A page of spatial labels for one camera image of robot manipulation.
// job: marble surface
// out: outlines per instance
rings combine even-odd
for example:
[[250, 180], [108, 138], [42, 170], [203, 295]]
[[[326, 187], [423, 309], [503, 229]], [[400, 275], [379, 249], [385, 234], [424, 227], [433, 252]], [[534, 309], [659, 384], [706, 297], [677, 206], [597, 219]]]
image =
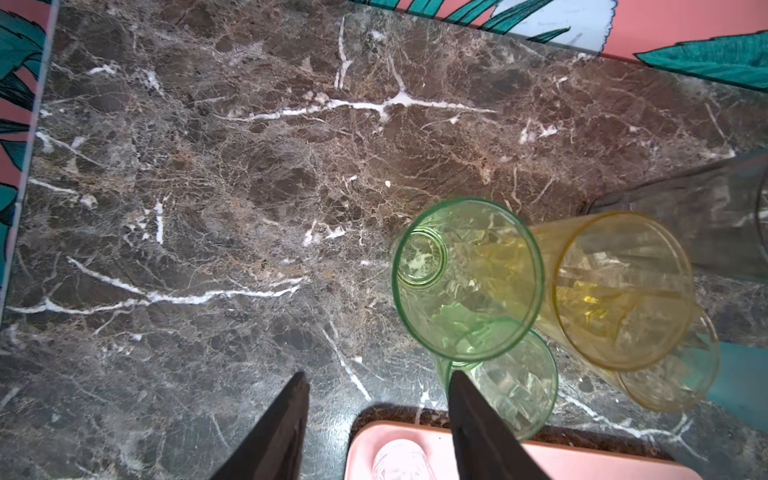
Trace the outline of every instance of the marble surface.
[[[348, 2], [69, 0], [0, 332], [7, 478], [205, 479], [297, 370], [302, 478], [370, 419], [444, 422], [387, 282], [447, 197], [528, 222], [768, 144], [768, 96]], [[768, 289], [699, 296], [766, 345]], [[556, 350], [539, 439], [760, 478], [768, 435], [644, 411]]]

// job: brown marble countertop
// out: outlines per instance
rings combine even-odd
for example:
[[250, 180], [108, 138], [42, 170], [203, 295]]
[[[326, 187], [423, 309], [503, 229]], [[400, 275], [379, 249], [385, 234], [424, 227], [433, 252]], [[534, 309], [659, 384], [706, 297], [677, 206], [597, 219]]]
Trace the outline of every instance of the brown marble countertop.
[[[768, 146], [764, 94], [339, 1], [70, 0], [42, 107], [0, 333], [8, 478], [208, 478], [297, 370], [302, 478], [341, 478], [350, 430], [445, 420], [387, 283], [419, 211], [555, 220]], [[766, 287], [697, 282], [722, 339], [765, 346]], [[717, 406], [648, 412], [555, 355], [538, 439], [768, 471], [768, 435]]]

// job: clear glass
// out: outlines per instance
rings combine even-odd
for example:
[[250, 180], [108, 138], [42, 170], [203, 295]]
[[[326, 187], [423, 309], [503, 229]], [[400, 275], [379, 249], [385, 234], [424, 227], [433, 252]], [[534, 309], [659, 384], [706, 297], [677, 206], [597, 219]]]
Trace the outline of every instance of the clear glass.
[[465, 363], [436, 357], [435, 364], [446, 392], [451, 373], [456, 369], [466, 372], [520, 441], [541, 430], [558, 397], [558, 368], [554, 357], [544, 340], [533, 331], [492, 360]]
[[720, 342], [710, 317], [697, 312], [683, 341], [659, 363], [636, 372], [618, 374], [632, 399], [655, 412], [679, 412], [696, 405], [720, 371]]
[[598, 198], [596, 214], [629, 210], [663, 224], [703, 270], [768, 283], [768, 151]]
[[536, 327], [609, 370], [643, 369], [683, 338], [694, 276], [661, 225], [610, 212], [531, 227], [546, 272]]
[[392, 440], [373, 459], [375, 480], [435, 480], [424, 450], [406, 439]]
[[485, 200], [430, 208], [396, 243], [392, 293], [408, 331], [459, 362], [501, 355], [530, 330], [544, 296], [528, 228]]

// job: pink tray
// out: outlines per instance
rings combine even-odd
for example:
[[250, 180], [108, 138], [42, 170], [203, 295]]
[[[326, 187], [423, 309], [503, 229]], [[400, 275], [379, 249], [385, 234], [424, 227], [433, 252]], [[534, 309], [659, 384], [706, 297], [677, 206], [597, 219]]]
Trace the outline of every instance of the pink tray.
[[[372, 480], [376, 453], [397, 439], [418, 443], [438, 480], [458, 480], [450, 430], [387, 421], [370, 423], [357, 433], [349, 447], [344, 479]], [[674, 462], [540, 442], [523, 442], [523, 447], [552, 480], [701, 480], [696, 472]]]

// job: green glass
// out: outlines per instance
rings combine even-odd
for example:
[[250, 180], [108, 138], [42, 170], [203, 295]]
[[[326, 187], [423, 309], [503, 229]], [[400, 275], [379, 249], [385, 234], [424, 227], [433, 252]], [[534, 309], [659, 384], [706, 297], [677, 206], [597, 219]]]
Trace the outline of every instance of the green glass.
[[396, 242], [392, 293], [423, 346], [481, 362], [530, 330], [544, 269], [531, 232], [513, 213], [485, 200], [449, 200], [421, 214]]
[[511, 350], [486, 362], [436, 357], [435, 364], [446, 392], [453, 371], [463, 370], [520, 441], [541, 430], [558, 397], [554, 357], [533, 330]]

